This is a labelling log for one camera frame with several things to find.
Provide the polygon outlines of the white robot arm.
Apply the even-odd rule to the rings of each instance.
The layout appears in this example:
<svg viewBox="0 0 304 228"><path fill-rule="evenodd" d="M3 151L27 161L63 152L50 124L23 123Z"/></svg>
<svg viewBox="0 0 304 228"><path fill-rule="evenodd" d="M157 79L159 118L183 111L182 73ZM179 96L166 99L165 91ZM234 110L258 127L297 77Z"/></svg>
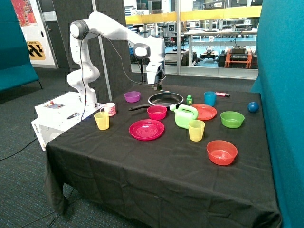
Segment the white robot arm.
<svg viewBox="0 0 304 228"><path fill-rule="evenodd" d="M78 91L79 107L83 110L97 108L96 92L89 83L97 80L99 70L92 64L88 41L95 37L108 40L125 40L134 44L133 53L138 59L149 59L147 83L155 85L165 78L165 42L163 37L142 37L111 17L92 12L88 19L74 21L70 25L70 49L72 60L80 69L68 74L67 82Z"/></svg>

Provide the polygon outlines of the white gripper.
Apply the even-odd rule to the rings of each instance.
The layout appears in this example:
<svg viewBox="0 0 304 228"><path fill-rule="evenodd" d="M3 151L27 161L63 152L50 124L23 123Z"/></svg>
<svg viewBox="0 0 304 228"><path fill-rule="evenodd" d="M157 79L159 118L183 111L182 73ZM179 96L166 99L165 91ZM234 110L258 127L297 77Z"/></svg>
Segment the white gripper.
<svg viewBox="0 0 304 228"><path fill-rule="evenodd" d="M147 83L153 85L153 89L157 90L156 83L161 82L166 77L164 62L149 62L146 70ZM159 90L162 90L161 83L159 83Z"/></svg>

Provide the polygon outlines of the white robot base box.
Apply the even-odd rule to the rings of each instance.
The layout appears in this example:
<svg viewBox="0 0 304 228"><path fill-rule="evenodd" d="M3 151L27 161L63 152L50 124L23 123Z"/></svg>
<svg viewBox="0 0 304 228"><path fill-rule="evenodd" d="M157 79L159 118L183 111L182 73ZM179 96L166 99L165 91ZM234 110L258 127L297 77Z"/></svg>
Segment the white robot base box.
<svg viewBox="0 0 304 228"><path fill-rule="evenodd" d="M67 92L35 106L37 119L31 122L43 151L46 145L104 105L92 103L83 106L77 92Z"/></svg>

